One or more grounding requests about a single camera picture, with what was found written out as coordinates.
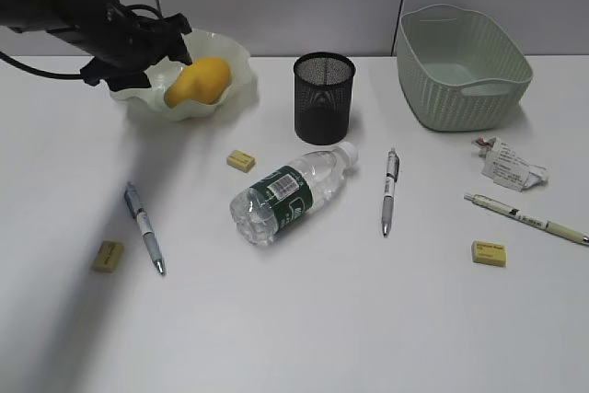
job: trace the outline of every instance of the pen tip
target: pen tip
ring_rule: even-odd
[[[157,272],[162,276],[166,276],[166,266],[164,265],[164,261],[157,260],[154,264],[156,265]]]

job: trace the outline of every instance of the green bottle label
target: green bottle label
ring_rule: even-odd
[[[303,176],[290,166],[284,166],[251,186],[270,205],[278,230],[290,225],[313,205],[313,195]]]

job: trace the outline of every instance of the ballpoint pen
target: ballpoint pen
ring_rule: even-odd
[[[152,229],[149,218],[147,217],[147,212],[145,211],[141,200],[139,200],[137,189],[131,182],[127,183],[124,198],[131,216],[137,221],[139,230],[141,230],[141,235],[144,238],[144,243],[147,246],[147,251],[149,252],[151,261],[154,263],[154,266],[156,266],[157,272],[160,275],[165,276],[166,264],[164,263],[162,252],[159,250],[156,235],[154,234],[154,230]]]
[[[393,222],[393,206],[395,205],[395,184],[398,178],[398,156],[395,148],[388,152],[387,158],[387,177],[385,178],[385,197],[383,198],[383,212],[381,216],[381,225],[383,235],[388,236],[390,227]]]
[[[564,225],[559,225],[552,221],[541,221],[537,220],[536,218],[532,218],[531,216],[520,214],[519,209],[515,209],[514,207],[503,204],[502,202],[497,202],[489,197],[485,197],[484,195],[472,195],[470,193],[465,193],[464,198],[465,200],[475,203],[477,206],[484,207],[485,209],[494,211],[497,214],[508,216],[514,220],[524,223],[525,225],[531,225],[536,229],[543,230],[552,235],[556,235],[557,237],[562,237],[574,243],[589,246],[589,237],[587,235],[575,232],[574,230],[565,227]]]

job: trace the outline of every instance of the basket handle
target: basket handle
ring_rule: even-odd
[[[466,9],[449,4],[434,4],[413,11],[410,15],[420,22],[446,22],[458,20],[467,12]]]
[[[500,78],[487,78],[469,83],[460,88],[460,94],[463,96],[505,96],[511,94],[519,87],[520,84],[512,80],[502,80]]]

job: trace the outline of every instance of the crumpled paper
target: crumpled paper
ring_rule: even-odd
[[[479,156],[485,159],[482,175],[496,184],[521,192],[549,180],[546,168],[528,163],[499,137],[478,138],[472,144],[479,148]]]

